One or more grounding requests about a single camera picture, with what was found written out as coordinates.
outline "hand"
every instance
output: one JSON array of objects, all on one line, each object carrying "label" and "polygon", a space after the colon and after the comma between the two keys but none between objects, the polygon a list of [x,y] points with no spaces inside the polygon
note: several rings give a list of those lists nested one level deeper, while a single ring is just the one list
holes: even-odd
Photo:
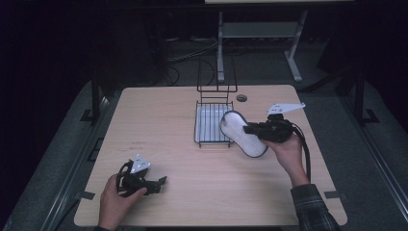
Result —
[{"label": "hand", "polygon": [[283,143],[262,142],[275,152],[279,164],[291,177],[293,187],[310,184],[302,164],[302,143],[296,134]]},{"label": "hand", "polygon": [[116,176],[111,176],[101,194],[98,226],[108,230],[116,230],[130,208],[141,198],[147,188],[142,188],[128,197],[122,197],[116,190]]}]

